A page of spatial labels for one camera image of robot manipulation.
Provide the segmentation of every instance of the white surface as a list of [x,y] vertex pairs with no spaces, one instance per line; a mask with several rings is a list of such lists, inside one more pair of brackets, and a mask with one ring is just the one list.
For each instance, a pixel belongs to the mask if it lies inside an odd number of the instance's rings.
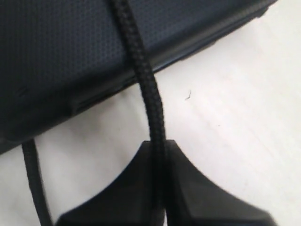
[[[299,0],[280,1],[157,75],[168,138],[280,226],[301,224],[300,9]],[[53,218],[104,189],[146,139],[137,85],[38,137]],[[0,225],[39,225],[20,148],[0,156]]]

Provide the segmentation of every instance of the textured surface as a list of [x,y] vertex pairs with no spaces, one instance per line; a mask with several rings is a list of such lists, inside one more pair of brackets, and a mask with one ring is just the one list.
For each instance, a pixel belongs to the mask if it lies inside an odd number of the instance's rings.
[[[167,137],[217,185],[268,210],[279,226],[301,222],[300,8],[300,0],[281,0],[157,74]],[[146,139],[137,85],[39,136],[53,219],[103,190]],[[0,166],[0,225],[38,226],[21,149],[1,155]]]
[[[130,1],[155,62],[271,2]],[[71,117],[70,102],[79,93],[93,87],[101,94],[133,76],[115,73],[127,61],[107,1],[3,0],[0,21],[0,134],[17,144]],[[200,36],[189,40],[195,33]],[[163,65],[170,58],[163,58]]]

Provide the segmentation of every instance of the black object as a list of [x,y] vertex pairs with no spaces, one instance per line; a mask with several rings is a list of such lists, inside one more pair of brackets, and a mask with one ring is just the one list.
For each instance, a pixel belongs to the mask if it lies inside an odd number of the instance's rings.
[[[131,0],[154,72],[276,0]],[[136,82],[106,0],[2,0],[0,153]]]
[[[276,226],[271,216],[217,187],[167,141],[165,204],[169,226]],[[59,219],[57,226],[162,226],[152,212],[151,143],[102,193]]]

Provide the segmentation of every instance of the black cable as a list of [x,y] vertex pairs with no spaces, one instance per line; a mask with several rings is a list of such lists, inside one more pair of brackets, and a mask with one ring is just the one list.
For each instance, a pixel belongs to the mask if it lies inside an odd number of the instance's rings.
[[[154,160],[154,207],[160,211],[163,208],[163,175],[166,155],[163,105],[152,67],[127,0],[111,0],[111,3],[114,15],[120,25],[120,32],[124,38],[126,49],[132,59],[133,68],[145,103]],[[25,142],[22,148],[29,187],[40,224],[41,226],[52,226],[40,176],[38,153],[34,140]]]
[[33,203],[36,208],[41,226],[52,226],[51,216],[44,195],[40,175],[39,157],[34,140],[22,144],[25,167]]

